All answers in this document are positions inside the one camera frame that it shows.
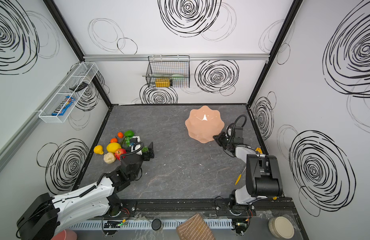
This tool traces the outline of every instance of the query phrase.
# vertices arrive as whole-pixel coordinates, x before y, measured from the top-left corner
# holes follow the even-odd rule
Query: red wire
[[[126,208],[123,208],[123,209],[126,209]],[[126,209],[126,211],[128,211],[128,213],[129,213],[129,210],[128,209]],[[130,215],[130,213],[129,213],[129,215]]]
[[[252,217],[253,217],[253,213],[252,213],[252,211],[249,209],[249,211],[250,211],[250,214],[252,215]],[[249,212],[248,211],[246,211],[246,213],[248,214],[248,222],[249,222]]]
[[[129,214],[126,212],[126,211],[124,211],[124,210],[122,210],[122,209],[120,209],[121,211],[123,211],[124,213],[126,213],[126,215],[128,215],[128,217],[129,217]]]

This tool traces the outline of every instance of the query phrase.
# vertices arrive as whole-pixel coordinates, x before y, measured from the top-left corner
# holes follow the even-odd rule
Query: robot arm
[[[244,118],[242,126],[236,126],[240,118]],[[259,199],[279,197],[283,193],[283,186],[275,156],[256,152],[244,144],[243,127],[246,116],[240,115],[234,123],[214,136],[214,140],[224,151],[228,150],[233,156],[246,164],[246,185],[235,191],[235,204],[248,205]]]
[[[117,215],[122,203],[116,193],[136,180],[142,171],[143,161],[154,158],[153,143],[144,152],[141,151],[143,143],[137,138],[135,141],[135,146],[126,148],[126,153],[121,155],[121,165],[108,174],[102,174],[97,182],[53,197],[49,193],[38,196],[17,221],[20,238],[49,240],[62,230],[89,218]]]

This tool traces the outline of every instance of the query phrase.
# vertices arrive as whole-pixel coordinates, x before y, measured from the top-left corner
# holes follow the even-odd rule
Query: aluminum rail
[[[88,62],[99,61],[148,61],[149,56],[154,56],[158,61],[186,60],[190,56],[192,61],[203,60],[268,60],[268,53],[232,53],[232,54],[108,54],[108,55],[84,55]]]

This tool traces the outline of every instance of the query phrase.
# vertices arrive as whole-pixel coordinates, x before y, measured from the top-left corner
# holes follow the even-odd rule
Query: beige lid
[[[294,236],[293,225],[287,218],[277,217],[274,220],[274,229],[283,238],[289,239]]]

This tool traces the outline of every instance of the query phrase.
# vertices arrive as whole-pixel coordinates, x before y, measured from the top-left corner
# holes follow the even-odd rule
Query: toy vegetable
[[[103,156],[103,160],[105,161],[105,163],[110,164],[115,161],[115,156],[113,153],[108,152]]]
[[[94,150],[93,150],[94,153],[97,153],[97,154],[103,154],[103,147],[101,145],[97,145]]]

